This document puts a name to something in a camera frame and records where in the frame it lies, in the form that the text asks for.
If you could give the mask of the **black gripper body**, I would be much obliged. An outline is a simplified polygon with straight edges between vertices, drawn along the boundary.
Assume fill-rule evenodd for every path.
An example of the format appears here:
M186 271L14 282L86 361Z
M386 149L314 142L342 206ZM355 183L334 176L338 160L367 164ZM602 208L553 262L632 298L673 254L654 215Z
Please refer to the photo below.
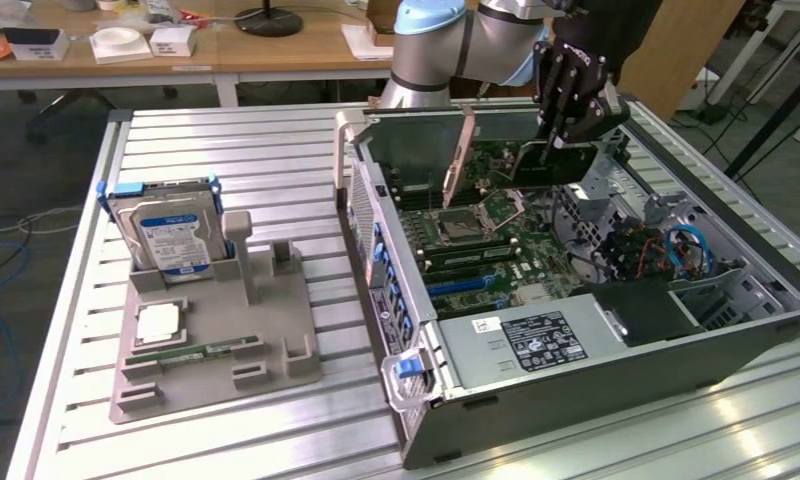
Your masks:
M550 8L564 13L553 20L557 43L590 57L604 57L613 73L641 45L660 0L553 0Z

